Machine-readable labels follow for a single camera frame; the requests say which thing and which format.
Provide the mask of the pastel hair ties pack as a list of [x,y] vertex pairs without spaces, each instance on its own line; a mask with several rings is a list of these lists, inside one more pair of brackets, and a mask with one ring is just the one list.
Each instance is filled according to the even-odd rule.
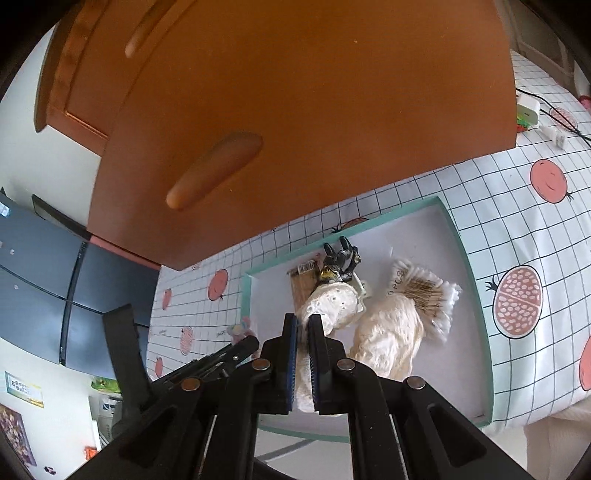
[[238,344],[246,337],[256,336],[256,332],[252,330],[252,321],[249,317],[245,316],[237,324],[228,326],[226,333],[230,337],[232,345]]

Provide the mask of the cream lace scrunchie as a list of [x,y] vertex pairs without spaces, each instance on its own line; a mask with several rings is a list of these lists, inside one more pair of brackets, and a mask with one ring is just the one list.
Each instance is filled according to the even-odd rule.
[[318,286],[295,312],[301,321],[297,340],[294,401],[304,413],[315,411],[308,350],[308,320],[318,314],[327,336],[356,325],[349,358],[374,370],[377,376],[402,381],[412,373],[413,361],[425,336],[415,302],[405,295],[381,298],[363,314],[358,313],[356,289],[344,282]]

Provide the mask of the toothpick packet brown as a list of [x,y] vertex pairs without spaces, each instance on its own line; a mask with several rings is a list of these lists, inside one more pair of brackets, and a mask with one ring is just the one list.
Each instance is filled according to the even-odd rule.
[[300,309],[317,288],[322,261],[324,261],[322,253],[315,253],[310,258],[298,261],[297,265],[287,271],[295,310]]

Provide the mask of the cotton swabs bag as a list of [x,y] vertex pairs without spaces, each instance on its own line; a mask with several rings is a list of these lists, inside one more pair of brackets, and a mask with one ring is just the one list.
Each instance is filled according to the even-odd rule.
[[454,307],[462,288],[409,260],[394,258],[387,294],[402,294],[415,302],[426,335],[441,343],[448,341]]

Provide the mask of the white foam tray teal rim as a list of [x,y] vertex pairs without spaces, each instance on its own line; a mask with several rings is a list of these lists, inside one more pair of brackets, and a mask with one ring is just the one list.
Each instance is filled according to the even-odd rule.
[[[297,274],[346,244],[355,277],[297,295]],[[390,380],[419,376],[478,426],[491,422],[493,374],[483,309],[468,256],[441,199],[419,200],[252,267],[242,315],[260,341],[288,313],[320,314],[347,356]]]

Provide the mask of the dark blue cabinet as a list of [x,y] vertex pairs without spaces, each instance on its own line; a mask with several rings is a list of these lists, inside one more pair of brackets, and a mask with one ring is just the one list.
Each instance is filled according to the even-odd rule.
[[1,337],[47,361],[114,375],[103,314],[131,305],[147,351],[157,270],[1,198]]

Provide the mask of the pomegranate print grid mat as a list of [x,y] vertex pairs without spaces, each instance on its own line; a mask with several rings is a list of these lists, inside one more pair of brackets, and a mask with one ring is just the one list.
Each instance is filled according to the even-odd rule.
[[539,128],[513,149],[437,169],[325,207],[183,271],[160,272],[147,371],[157,378],[228,342],[240,274],[398,207],[441,199],[465,247],[484,309],[493,372],[491,431],[521,428],[536,466],[577,461],[590,440],[590,116],[521,54],[519,93],[566,134]]

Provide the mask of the orange wooden nightstand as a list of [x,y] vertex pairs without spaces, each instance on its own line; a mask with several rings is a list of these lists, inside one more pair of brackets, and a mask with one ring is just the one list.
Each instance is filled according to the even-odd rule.
[[181,270],[516,143],[491,1],[80,1],[34,125],[100,158],[88,230]]

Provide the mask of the white plug piece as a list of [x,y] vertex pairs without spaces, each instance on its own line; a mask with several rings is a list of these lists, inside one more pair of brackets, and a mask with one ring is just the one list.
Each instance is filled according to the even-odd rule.
[[564,150],[566,145],[566,134],[554,126],[541,125],[542,134],[550,140],[557,148]]

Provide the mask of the white charger adapter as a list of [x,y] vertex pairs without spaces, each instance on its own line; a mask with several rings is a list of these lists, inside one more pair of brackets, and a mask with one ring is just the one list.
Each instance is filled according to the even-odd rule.
[[537,127],[540,118],[540,102],[531,95],[520,93],[516,103],[517,123],[524,128]]

